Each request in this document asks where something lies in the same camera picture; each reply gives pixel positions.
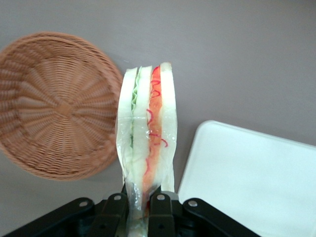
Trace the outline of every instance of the tomato slice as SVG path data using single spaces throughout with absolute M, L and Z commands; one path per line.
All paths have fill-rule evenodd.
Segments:
M 146 158 L 147 169 L 143 176 L 143 192 L 147 195 L 155 178 L 155 171 L 159 161 L 160 144 L 163 140 L 161 138 L 161 117 L 159 116 L 161 107 L 160 66 L 158 66 L 152 73 L 149 109 L 147 110 L 151 116 L 148 121 L 149 155 Z

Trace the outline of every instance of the gray wall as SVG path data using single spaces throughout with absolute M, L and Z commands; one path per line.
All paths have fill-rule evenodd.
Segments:
M 314 0 L 2 0 L 0 48 L 58 31 L 91 41 L 124 73 L 173 65 L 178 188 L 197 126 L 213 119 L 316 145 Z M 120 190 L 118 162 L 55 182 L 0 157 L 0 235 L 77 197 Z

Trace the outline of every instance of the plastic wrap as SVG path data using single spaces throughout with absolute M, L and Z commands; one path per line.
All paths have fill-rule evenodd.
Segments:
M 148 201 L 174 191 L 177 116 L 170 63 L 128 69 L 118 105 L 117 151 L 129 199 L 129 237 L 146 237 Z

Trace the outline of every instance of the woven basket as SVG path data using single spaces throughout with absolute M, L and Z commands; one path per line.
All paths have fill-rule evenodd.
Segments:
M 117 157 L 122 75 L 89 42 L 43 32 L 0 54 L 0 146 L 24 170 L 77 180 Z

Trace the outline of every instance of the white tray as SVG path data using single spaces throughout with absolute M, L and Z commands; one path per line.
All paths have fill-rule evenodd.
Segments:
M 179 189 L 190 198 L 263 237 L 316 237 L 316 147 L 206 121 Z

